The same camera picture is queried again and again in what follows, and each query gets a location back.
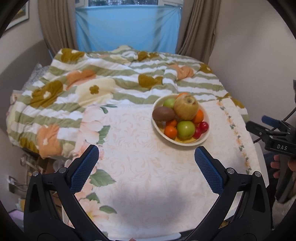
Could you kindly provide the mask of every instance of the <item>bowl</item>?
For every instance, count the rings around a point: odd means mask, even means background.
[[[193,138],[189,139],[189,140],[180,140],[181,142],[179,141],[175,141],[169,137],[167,137],[164,133],[163,133],[163,129],[160,128],[156,121],[152,118],[152,112],[153,110],[156,108],[156,107],[159,107],[159,106],[163,106],[163,103],[169,99],[169,98],[177,98],[178,94],[170,94],[170,95],[166,95],[166,96],[163,96],[163,97],[160,97],[159,99],[157,99],[157,101],[154,103],[153,107],[152,107],[152,111],[151,111],[151,119],[152,119],[152,123],[153,123],[153,126],[155,127],[156,131],[165,139],[167,139],[168,141],[170,141],[171,143],[174,143],[176,145],[179,145],[179,146],[195,146],[195,145],[199,145],[201,143],[203,143],[208,137],[209,137],[209,134],[210,134],[210,131],[211,131],[211,123],[210,123],[210,119],[209,119],[209,115],[207,114],[207,111],[205,110],[205,108],[202,106],[202,103],[199,103],[199,109],[203,112],[204,114],[204,120],[203,121],[206,121],[208,124],[209,124],[209,129],[203,133],[199,139],[197,140],[193,140]]]

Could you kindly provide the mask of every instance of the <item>hand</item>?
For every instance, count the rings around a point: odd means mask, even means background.
[[[280,159],[279,155],[274,155],[274,161],[270,163],[271,168],[278,169],[273,176],[274,178],[278,179],[279,178],[279,169],[280,169]],[[293,171],[296,172],[296,160],[290,160],[288,162],[288,167]],[[296,182],[294,184],[293,189],[291,190],[291,193],[289,195],[289,198],[293,197],[296,194]]]

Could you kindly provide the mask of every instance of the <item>headboard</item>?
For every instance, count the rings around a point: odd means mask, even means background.
[[[6,112],[12,91],[21,90],[38,62],[46,66],[51,61],[47,46],[42,40],[23,52],[0,74],[0,128],[4,133],[7,133]]]

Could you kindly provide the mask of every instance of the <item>orange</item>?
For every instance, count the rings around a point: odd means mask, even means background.
[[[174,139],[178,134],[178,131],[175,127],[173,126],[167,126],[165,128],[165,135],[171,139]]]
[[[179,95],[177,96],[177,98],[180,97],[181,95],[187,95],[187,94],[188,94],[188,93],[185,93],[185,92],[184,92],[184,93],[181,93],[181,94],[179,94]]]
[[[170,120],[170,121],[167,121],[166,123],[165,123],[165,126],[173,126],[173,127],[176,127],[177,126],[177,121],[175,120],[175,119],[172,119],[172,120]]]
[[[203,112],[201,110],[198,110],[198,112],[196,113],[196,116],[194,117],[192,122],[195,125],[198,125],[199,123],[201,123],[203,121],[203,118],[204,118]]]

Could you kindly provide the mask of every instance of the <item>textured blue pad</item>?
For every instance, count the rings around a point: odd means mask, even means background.
[[[71,176],[70,190],[72,194],[80,192],[82,190],[98,159],[99,149],[97,146],[93,146],[86,157],[82,160],[79,167]]]
[[[275,120],[269,116],[262,116],[262,119],[261,119],[262,123],[266,124],[266,125],[269,125],[269,126],[272,126],[274,128],[279,128],[280,126],[280,123],[278,120]]]
[[[194,159],[202,174],[207,180],[213,193],[221,194],[223,192],[223,179],[213,166],[211,161],[199,148],[195,149]]]

